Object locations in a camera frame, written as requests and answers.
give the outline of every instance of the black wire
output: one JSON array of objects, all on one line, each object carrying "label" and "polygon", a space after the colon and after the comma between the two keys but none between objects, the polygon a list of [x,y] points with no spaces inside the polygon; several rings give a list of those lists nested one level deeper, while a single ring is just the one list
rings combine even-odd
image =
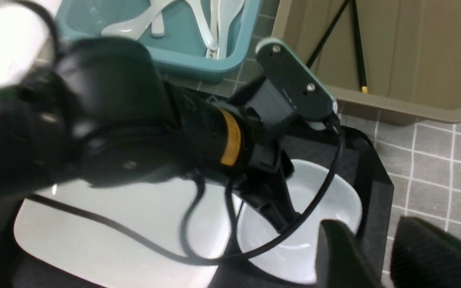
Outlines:
[{"label": "black wire", "polygon": [[[334,127],[335,131],[341,131],[340,128]],[[318,193],[316,194],[315,198],[311,201],[309,206],[307,206],[306,210],[298,217],[298,219],[287,228],[287,230],[278,235],[275,239],[272,241],[268,242],[267,244],[264,244],[263,246],[260,246],[254,250],[250,250],[245,253],[238,253],[234,255],[227,255],[215,259],[207,259],[203,257],[199,257],[198,255],[191,255],[188,257],[184,257],[181,255],[177,255],[175,253],[172,253],[165,248],[155,244],[154,242],[148,240],[147,238],[143,237],[139,233],[136,233],[135,231],[127,228],[126,226],[109,219],[107,217],[104,217],[102,215],[97,215],[95,213],[89,212],[82,210],[80,208],[70,206],[68,204],[64,204],[62,202],[58,202],[53,199],[49,199],[47,197],[43,197],[41,195],[33,195],[28,197],[29,200],[38,202],[40,204],[44,204],[46,206],[49,206],[51,208],[61,210],[63,212],[67,212],[69,214],[73,214],[88,220],[95,221],[97,223],[106,225],[110,228],[113,228],[114,230],[117,230],[127,237],[130,237],[131,239],[134,239],[135,241],[139,242],[140,244],[146,246],[147,248],[153,250],[154,252],[162,255],[163,257],[166,257],[170,260],[177,261],[182,264],[188,264],[188,265],[196,265],[196,266],[217,266],[226,262],[234,262],[234,261],[244,261],[253,257],[257,257],[263,253],[266,253],[267,251],[271,250],[272,248],[276,247],[280,243],[282,243],[285,239],[287,239],[289,236],[291,236],[302,224],[307,220],[307,218],[312,214],[312,212],[315,210],[315,208],[318,206],[320,203],[321,199],[325,196],[328,187],[333,181],[333,178],[335,177],[335,173],[337,171],[338,163],[340,161],[342,152],[344,151],[344,146],[345,146],[345,135],[344,132],[339,133],[339,142],[338,142],[338,147],[337,151],[335,153],[335,156],[333,158],[331,167],[328,171],[327,176],[325,177],[325,180],[323,181],[323,184],[321,185],[320,189],[318,190]],[[232,185],[227,185],[226,190],[232,190]],[[194,201],[192,204],[192,209],[191,212],[194,211],[196,206],[199,204],[200,200]],[[234,215],[234,220],[231,219],[231,221],[236,221],[235,213],[234,213],[234,207],[233,206],[227,206],[227,211],[229,215]],[[186,221],[189,221],[191,217],[191,213],[187,214]]]},{"label": "black wire", "polygon": [[49,34],[51,35],[51,38],[53,38],[53,63],[56,65],[59,59],[61,58],[60,37],[56,24],[54,22],[54,18],[51,16],[49,11],[47,11],[47,9],[42,7],[41,5],[28,0],[0,0],[0,5],[8,3],[19,4],[28,8],[29,10],[33,11],[36,15],[38,15],[46,23],[47,28],[49,30]]},{"label": "black wire", "polygon": [[328,27],[327,31],[323,35],[323,38],[321,38],[320,42],[316,46],[316,49],[314,50],[313,54],[311,55],[311,58],[309,58],[309,61],[307,61],[307,67],[311,68],[314,64],[314,61],[316,61],[316,58],[320,55],[321,51],[323,50],[323,46],[325,46],[325,43],[327,42],[328,38],[330,37],[333,28],[335,28],[335,25],[337,25],[337,22],[339,21],[339,18],[341,18],[341,15],[344,12],[344,9],[348,5],[350,0],[344,0],[343,4],[341,5],[341,8],[335,15],[335,17],[332,20],[332,23]]},{"label": "black wire", "polygon": [[[193,214],[195,208],[197,208],[198,204],[205,195],[205,180],[202,175],[198,171],[195,171],[194,175],[192,176],[192,180],[195,182],[197,186],[197,195],[193,200],[192,204],[186,210],[182,220],[181,220],[181,229],[180,229],[180,242],[181,248],[186,253],[187,256],[191,257],[199,257],[197,253],[192,249],[189,241],[188,241],[188,223],[190,222],[191,215]],[[232,178],[227,186],[225,186],[225,208],[227,210],[227,215],[230,220],[230,237],[229,237],[229,244],[233,244],[237,240],[237,219],[236,212],[234,210],[234,201],[232,199],[233,195],[233,186],[235,182],[235,178]]]}]

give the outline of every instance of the white plastic spoon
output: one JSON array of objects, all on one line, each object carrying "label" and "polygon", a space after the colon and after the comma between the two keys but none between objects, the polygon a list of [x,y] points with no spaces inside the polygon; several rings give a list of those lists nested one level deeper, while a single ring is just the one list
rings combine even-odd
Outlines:
[{"label": "white plastic spoon", "polygon": [[218,5],[218,55],[217,59],[227,58],[227,40],[232,21],[243,9],[245,0],[220,0]]},{"label": "white plastic spoon", "polygon": [[204,10],[202,9],[202,0],[185,0],[193,10],[193,14],[195,15],[195,20],[197,20],[198,27],[200,29],[200,35],[205,43],[205,47],[216,50],[218,49],[218,44],[216,40],[211,35],[211,31],[209,30],[209,26],[207,25],[207,20],[204,16]]},{"label": "white plastic spoon", "polygon": [[[150,4],[154,5],[159,0],[150,0]],[[165,25],[163,22],[163,15],[159,13],[159,15],[152,20],[152,26],[150,26],[150,31],[152,32],[152,37],[163,37],[165,36]]]},{"label": "white plastic spoon", "polygon": [[[218,41],[218,4],[220,0],[211,0],[211,24],[210,30],[212,38]],[[216,59],[216,51],[207,49],[206,58]]]},{"label": "white plastic spoon", "polygon": [[156,18],[166,6],[175,1],[176,0],[156,0],[154,3],[151,2],[151,6],[137,18],[111,24],[104,28],[101,34],[102,36],[122,36],[138,40],[145,30],[147,30],[148,26],[152,24],[154,18]]}]

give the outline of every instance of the teal basket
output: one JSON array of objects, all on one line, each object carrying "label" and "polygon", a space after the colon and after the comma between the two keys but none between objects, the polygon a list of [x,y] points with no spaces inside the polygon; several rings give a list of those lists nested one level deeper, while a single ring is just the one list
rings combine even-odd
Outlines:
[{"label": "teal basket", "polygon": [[[149,0],[63,0],[56,21],[67,40],[101,37],[108,25],[135,18],[149,6]],[[148,27],[138,41],[148,48],[163,73],[218,83],[245,60],[260,6],[261,0],[245,0],[230,26],[228,57],[223,60],[205,57],[207,49],[184,0],[163,10],[164,37],[152,37]],[[202,0],[202,7],[209,23],[210,0]]]}]

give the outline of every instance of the white plate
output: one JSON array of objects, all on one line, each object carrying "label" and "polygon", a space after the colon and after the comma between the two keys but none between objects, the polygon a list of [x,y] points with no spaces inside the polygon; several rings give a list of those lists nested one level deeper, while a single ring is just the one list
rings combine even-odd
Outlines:
[{"label": "white plate", "polygon": [[[179,227],[195,191],[193,182],[180,179],[112,189],[91,189],[76,181],[59,186],[55,195],[51,189],[41,195],[104,215],[185,255]],[[229,226],[223,187],[208,185],[188,228],[190,244],[203,257],[218,257]],[[107,288],[206,288],[216,271],[215,266],[168,260],[107,226],[29,200],[18,213],[14,235],[32,256]]]},{"label": "white plate", "polygon": [[[302,213],[314,199],[328,169],[303,160],[293,160],[293,164],[295,173],[287,186],[295,210]],[[313,284],[316,282],[315,259],[320,222],[323,219],[340,220],[356,233],[361,218],[359,196],[350,184],[336,175],[309,219],[282,244],[250,259],[250,262],[280,279]],[[244,206],[238,219],[237,236],[241,250],[247,252],[273,240],[278,234],[257,212]]]}]

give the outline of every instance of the beige container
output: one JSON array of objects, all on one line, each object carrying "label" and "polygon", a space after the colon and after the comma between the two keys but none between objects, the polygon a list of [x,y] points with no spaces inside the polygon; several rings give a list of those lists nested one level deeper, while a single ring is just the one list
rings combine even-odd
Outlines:
[{"label": "beige container", "polygon": [[[273,36],[306,61],[343,0],[281,0]],[[351,9],[311,70],[344,113],[393,124],[461,122],[461,0],[357,0],[369,94],[360,92]]]}]

